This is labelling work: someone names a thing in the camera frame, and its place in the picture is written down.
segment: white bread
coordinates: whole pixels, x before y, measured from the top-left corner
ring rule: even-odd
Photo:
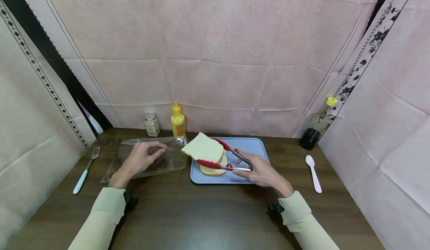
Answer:
[[[221,160],[218,162],[218,164],[221,164],[223,166],[227,165],[226,154],[222,155]],[[202,174],[207,176],[222,176],[223,174],[225,174],[225,170],[211,169],[211,168],[204,167],[202,165],[200,165],[200,171],[202,172]]]
[[[223,146],[203,133],[199,133],[191,142],[184,146],[182,152],[193,159],[202,159],[227,165],[227,156],[224,153]],[[201,165],[200,171],[207,176],[221,176],[225,173],[225,170],[210,169]]]

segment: person's left hand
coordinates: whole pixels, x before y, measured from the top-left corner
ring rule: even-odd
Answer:
[[[148,155],[148,149],[153,147],[159,149],[154,154]],[[135,174],[146,170],[166,149],[166,145],[156,141],[136,143],[121,168],[112,175],[109,187],[119,189],[127,187],[128,182]]]

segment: soy sauce bottle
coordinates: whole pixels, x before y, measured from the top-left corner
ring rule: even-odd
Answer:
[[[336,103],[336,98],[329,97],[325,102],[326,105],[324,108],[312,115],[299,141],[302,148],[311,150],[315,147],[322,133],[328,127],[328,124],[330,124],[331,112]]]

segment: light blue handle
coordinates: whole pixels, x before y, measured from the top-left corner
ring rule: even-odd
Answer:
[[[78,183],[73,189],[73,194],[78,194],[78,192],[80,191],[80,188],[82,187],[83,181],[85,181],[85,177],[87,177],[87,174],[88,174],[88,170],[83,171],[81,178],[79,179]]]

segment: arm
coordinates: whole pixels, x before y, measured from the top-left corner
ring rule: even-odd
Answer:
[[[298,191],[289,197],[280,198],[279,204],[285,209],[281,213],[283,224],[294,234],[303,250],[339,250]]]
[[[113,231],[124,215],[125,190],[103,188],[69,250],[108,249]]]
[[[161,149],[148,156],[148,149],[155,146]],[[100,191],[90,215],[68,250],[108,249],[116,225],[124,215],[124,192],[128,182],[135,174],[146,170],[166,148],[166,145],[159,142],[136,143],[130,156],[113,174],[109,186]]]
[[[279,203],[285,209],[281,215],[303,250],[339,250],[330,236],[317,222],[311,209],[298,191],[282,177],[263,157],[240,151],[252,163],[253,171],[234,170],[233,173],[245,177],[261,187],[272,187],[278,194]]]

